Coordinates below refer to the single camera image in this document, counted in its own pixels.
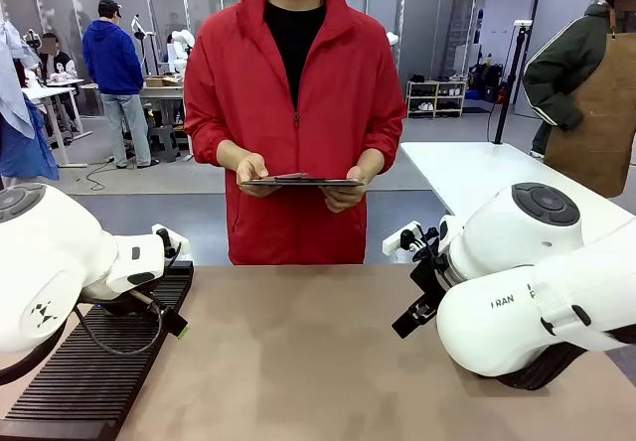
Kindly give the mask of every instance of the black shoe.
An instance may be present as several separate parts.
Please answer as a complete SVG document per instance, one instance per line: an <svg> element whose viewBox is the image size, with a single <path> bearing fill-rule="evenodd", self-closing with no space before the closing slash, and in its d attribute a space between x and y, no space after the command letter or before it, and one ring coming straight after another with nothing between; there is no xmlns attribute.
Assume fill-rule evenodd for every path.
<svg viewBox="0 0 636 441"><path fill-rule="evenodd" d="M159 164L159 160L155 160L154 158L152 160L150 160L150 164L146 165L146 166L139 166L137 165L137 169L138 170L145 170L146 168L150 168L153 166L157 166Z"/></svg>

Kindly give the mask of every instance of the light blue jeans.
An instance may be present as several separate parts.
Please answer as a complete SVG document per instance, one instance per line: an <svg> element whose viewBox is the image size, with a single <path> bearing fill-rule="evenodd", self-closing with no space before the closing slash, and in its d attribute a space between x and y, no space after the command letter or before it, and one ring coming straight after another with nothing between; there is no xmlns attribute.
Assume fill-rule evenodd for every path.
<svg viewBox="0 0 636 441"><path fill-rule="evenodd" d="M132 144L137 155L137 166L150 164L150 146L148 145L148 123L143 115L143 107L139 95L107 95L101 94L103 111L110 122L110 142L115 165L126 166L126 149L123 145L121 118L126 119Z"/></svg>

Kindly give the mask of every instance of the dark green jacket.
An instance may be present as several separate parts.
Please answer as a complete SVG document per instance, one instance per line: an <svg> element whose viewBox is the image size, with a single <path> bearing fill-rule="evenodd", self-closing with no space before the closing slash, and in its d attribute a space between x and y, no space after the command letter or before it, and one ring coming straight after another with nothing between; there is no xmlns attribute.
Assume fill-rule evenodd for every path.
<svg viewBox="0 0 636 441"><path fill-rule="evenodd" d="M636 31L634 14L617 13L618 31ZM533 150L546 154L552 126L571 130L582 120L571 93L596 71L605 57L609 8L593 4L548 42L526 66L524 87L530 106L544 121Z"/></svg>

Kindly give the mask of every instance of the white stripe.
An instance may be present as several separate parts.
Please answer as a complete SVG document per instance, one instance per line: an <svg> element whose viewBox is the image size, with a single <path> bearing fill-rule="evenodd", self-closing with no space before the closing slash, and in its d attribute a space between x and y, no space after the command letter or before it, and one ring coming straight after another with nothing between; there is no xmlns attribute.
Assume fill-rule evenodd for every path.
<svg viewBox="0 0 636 441"><path fill-rule="evenodd" d="M547 44L545 44L536 54L534 57L532 57L528 63L526 64L526 68L524 69L524 74L526 74L526 72L528 71L528 67L530 66L530 64L532 62L534 62L549 46L551 46L560 36L562 36L570 27L572 27L574 24L576 24L578 21L580 21L581 19L584 19L584 17L579 17L578 19L573 20L572 22L570 22L567 26L565 26L558 34L556 34ZM530 108L532 110L535 111L535 113L540 116L543 120L546 121L546 123L549 123L552 126L558 126L557 123L552 120L543 110L541 110L539 107L537 106L533 106L533 103L530 101L530 99L528 98L528 93L526 92L526 87L524 86L524 93L526 94L526 99L528 100L528 104L530 105Z"/></svg>

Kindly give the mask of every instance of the jacket collar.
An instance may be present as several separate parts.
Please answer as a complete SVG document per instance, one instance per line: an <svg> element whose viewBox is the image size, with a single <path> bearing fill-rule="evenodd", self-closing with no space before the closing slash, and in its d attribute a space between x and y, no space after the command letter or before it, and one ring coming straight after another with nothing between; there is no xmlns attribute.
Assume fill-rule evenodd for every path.
<svg viewBox="0 0 636 441"><path fill-rule="evenodd" d="M351 10L345 0L324 0L327 6L325 22L316 36L316 44L335 39L353 26ZM252 37L259 38L264 26L267 0L242 0L238 4L238 24Z"/></svg>

